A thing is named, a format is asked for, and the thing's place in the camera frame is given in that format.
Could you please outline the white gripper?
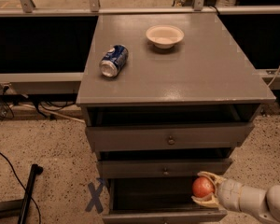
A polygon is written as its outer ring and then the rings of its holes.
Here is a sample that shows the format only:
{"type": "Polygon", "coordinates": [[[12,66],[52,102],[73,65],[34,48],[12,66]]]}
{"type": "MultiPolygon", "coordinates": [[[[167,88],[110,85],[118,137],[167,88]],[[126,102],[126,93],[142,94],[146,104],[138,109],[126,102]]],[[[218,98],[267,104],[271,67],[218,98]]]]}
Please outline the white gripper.
{"type": "Polygon", "coordinates": [[[216,175],[206,171],[200,171],[197,176],[208,178],[217,188],[217,196],[210,193],[205,197],[198,198],[192,196],[192,200],[203,207],[219,208],[221,204],[225,209],[239,212],[240,211],[240,197],[243,185],[232,179],[227,179],[221,175],[216,175]]]}

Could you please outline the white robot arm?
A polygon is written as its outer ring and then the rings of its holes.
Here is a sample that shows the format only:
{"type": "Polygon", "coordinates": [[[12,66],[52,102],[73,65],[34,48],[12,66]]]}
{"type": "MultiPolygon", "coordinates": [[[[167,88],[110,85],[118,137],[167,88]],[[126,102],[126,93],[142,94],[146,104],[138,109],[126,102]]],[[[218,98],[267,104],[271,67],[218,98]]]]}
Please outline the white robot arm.
{"type": "Polygon", "coordinates": [[[191,196],[196,204],[245,213],[262,224],[280,224],[280,185],[258,189],[206,171],[197,176],[191,196]]]}

